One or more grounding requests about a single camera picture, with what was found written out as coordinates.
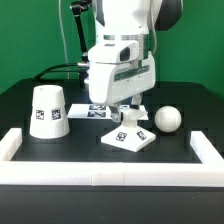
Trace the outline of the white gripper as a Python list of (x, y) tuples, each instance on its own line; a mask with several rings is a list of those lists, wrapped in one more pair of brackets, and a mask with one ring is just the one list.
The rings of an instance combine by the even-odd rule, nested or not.
[(150, 51), (143, 60), (140, 55), (136, 40), (103, 41), (88, 52), (90, 99), (94, 104), (114, 104), (109, 107), (114, 122), (121, 121), (120, 105), (115, 103), (133, 96), (130, 107), (139, 109), (139, 93), (155, 85), (154, 58)]

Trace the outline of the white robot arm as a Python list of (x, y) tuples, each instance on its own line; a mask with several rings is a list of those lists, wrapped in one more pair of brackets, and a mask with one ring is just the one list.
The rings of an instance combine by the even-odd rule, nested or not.
[(148, 38), (180, 19), (183, 0), (93, 0), (96, 44), (88, 51), (89, 96), (122, 119), (121, 101), (134, 106), (155, 85), (155, 51)]

